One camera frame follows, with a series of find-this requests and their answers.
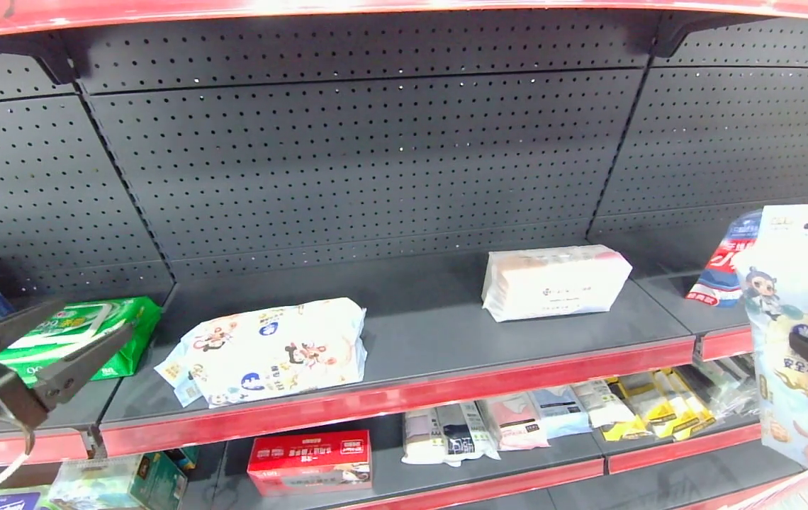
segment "yellow package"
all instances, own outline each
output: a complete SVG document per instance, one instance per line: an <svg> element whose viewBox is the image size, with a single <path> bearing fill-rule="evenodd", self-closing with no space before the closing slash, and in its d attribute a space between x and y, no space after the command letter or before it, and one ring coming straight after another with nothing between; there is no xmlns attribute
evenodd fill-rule
<svg viewBox="0 0 808 510"><path fill-rule="evenodd" d="M606 384L609 385L609 390L612 391L618 398L621 399L622 404L627 404L627 391L618 378L608 378ZM653 435L647 428L644 420L641 419L639 414L634 415L634 419L615 423L611 426L603 426L601 429L602 437L606 441L627 441L628 439L640 439Z"/></svg>
<svg viewBox="0 0 808 510"><path fill-rule="evenodd" d="M627 393L627 401L631 405L631 409L644 420L646 425L653 427L657 438L667 438L672 435L673 423L678 416L672 409L672 403L657 387L653 373L622 375L619 381Z"/></svg>
<svg viewBox="0 0 808 510"><path fill-rule="evenodd" d="M690 425L687 425L688 422L682 423L682 425L676 427L675 431L672 433L672 437L675 438L676 441L690 438L701 430L706 429L706 427L716 423L716 419L712 416L712 413L706 409L706 406L700 398L697 397L693 391L690 391L685 381L683 381L672 368L664 368L661 370L661 373L663 377L666 378L666 382L670 385L672 391L682 398L683 403L685 403L688 409L687 412L690 413Z"/></svg>

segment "pink package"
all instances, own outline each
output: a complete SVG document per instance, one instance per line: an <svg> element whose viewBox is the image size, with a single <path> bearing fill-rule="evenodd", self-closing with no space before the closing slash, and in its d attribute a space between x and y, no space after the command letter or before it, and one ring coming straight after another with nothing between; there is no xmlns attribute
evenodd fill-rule
<svg viewBox="0 0 808 510"><path fill-rule="evenodd" d="M478 402L486 426L498 442L498 449L529 450L547 448L546 429L527 393L486 398Z"/></svg>

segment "red and white package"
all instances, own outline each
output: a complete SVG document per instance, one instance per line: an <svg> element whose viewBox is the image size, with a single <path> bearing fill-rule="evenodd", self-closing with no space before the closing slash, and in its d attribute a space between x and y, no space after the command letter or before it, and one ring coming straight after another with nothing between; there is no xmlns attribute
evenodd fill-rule
<svg viewBox="0 0 808 510"><path fill-rule="evenodd" d="M252 443L246 472L262 496L372 487L369 432L266 436Z"/></svg>

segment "snack bag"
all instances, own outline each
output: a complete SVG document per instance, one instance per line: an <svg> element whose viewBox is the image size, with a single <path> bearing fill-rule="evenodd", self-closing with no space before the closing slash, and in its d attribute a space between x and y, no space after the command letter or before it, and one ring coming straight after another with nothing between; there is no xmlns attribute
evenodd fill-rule
<svg viewBox="0 0 808 510"><path fill-rule="evenodd" d="M808 338L808 205L767 206L757 242L735 255L753 332L763 443L808 465L808 362L789 335Z"/></svg>
<svg viewBox="0 0 808 510"><path fill-rule="evenodd" d="M741 298L738 276L731 267L735 254L754 243L760 229L760 210L738 216L729 225L725 237L706 264L706 268L690 288L687 300L700 301L713 307L733 307Z"/></svg>

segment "green package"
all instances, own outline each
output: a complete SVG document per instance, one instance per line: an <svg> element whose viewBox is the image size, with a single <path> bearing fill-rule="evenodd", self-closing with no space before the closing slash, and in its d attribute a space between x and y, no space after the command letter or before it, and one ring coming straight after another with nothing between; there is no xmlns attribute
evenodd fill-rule
<svg viewBox="0 0 808 510"><path fill-rule="evenodd" d="M161 316L161 307L148 297L72 303L2 351L0 362L31 386L39 369L129 322L133 337L92 380L132 375Z"/></svg>
<svg viewBox="0 0 808 510"><path fill-rule="evenodd" d="M177 510L186 475L162 453L61 464L48 499L64 510Z"/></svg>

